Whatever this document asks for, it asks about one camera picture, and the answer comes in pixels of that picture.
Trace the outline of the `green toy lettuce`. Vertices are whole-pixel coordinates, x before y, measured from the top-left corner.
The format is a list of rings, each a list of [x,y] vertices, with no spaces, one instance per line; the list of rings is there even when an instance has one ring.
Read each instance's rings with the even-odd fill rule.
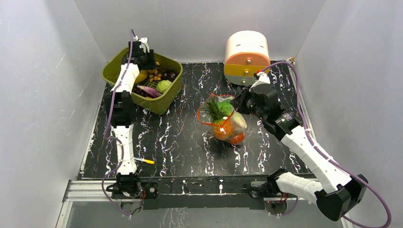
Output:
[[[247,129],[247,123],[240,113],[234,110],[231,105],[231,99],[225,99],[217,103],[218,108],[225,113],[226,116],[231,115],[231,120],[235,124],[237,131],[244,131]]]

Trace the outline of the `clear zip bag orange zipper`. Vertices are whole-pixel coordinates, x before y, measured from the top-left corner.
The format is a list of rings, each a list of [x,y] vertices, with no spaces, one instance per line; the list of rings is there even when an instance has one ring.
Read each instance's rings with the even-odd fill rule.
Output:
[[[199,106],[196,117],[217,140],[240,145],[245,140],[247,123],[230,103],[233,99],[232,95],[210,94]]]

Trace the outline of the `purple toy eggplant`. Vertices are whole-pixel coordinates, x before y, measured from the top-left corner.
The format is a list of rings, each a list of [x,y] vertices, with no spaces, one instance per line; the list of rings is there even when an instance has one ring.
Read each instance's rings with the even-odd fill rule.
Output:
[[[137,88],[143,90],[144,92],[146,92],[152,98],[157,98],[157,97],[160,97],[162,95],[162,92],[160,92],[157,89],[152,88],[152,87],[143,86],[143,85],[137,85]]]

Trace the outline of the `orange toy pumpkin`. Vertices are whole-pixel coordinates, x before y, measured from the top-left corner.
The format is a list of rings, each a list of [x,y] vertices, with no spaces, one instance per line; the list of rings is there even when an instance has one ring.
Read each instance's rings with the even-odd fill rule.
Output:
[[[228,139],[228,143],[233,144],[233,145],[239,145],[241,144],[245,139],[245,135],[244,132],[241,132],[239,134],[237,134],[236,136],[234,136],[231,139]]]

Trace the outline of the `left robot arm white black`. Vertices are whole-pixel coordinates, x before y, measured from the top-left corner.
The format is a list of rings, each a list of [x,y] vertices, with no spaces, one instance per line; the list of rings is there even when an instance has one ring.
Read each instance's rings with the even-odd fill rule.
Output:
[[[138,198],[142,194],[142,185],[138,182],[137,165],[133,152],[134,102],[132,90],[142,70],[148,69],[154,60],[146,38],[129,43],[128,56],[121,61],[120,73],[111,95],[104,97],[108,104],[107,126],[112,128],[116,141],[118,165],[116,183],[107,187],[107,191],[122,198]]]

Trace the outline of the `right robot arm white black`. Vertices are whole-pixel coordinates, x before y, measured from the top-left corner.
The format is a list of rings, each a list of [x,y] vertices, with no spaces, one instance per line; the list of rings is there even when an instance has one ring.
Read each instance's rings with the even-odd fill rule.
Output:
[[[328,219],[339,220],[357,205],[366,186],[321,156],[308,140],[302,121],[282,109],[277,91],[270,84],[244,90],[230,104],[240,114],[253,114],[264,128],[291,149],[313,172],[317,181],[279,169],[267,177],[260,190],[274,197],[290,193],[314,203]]]

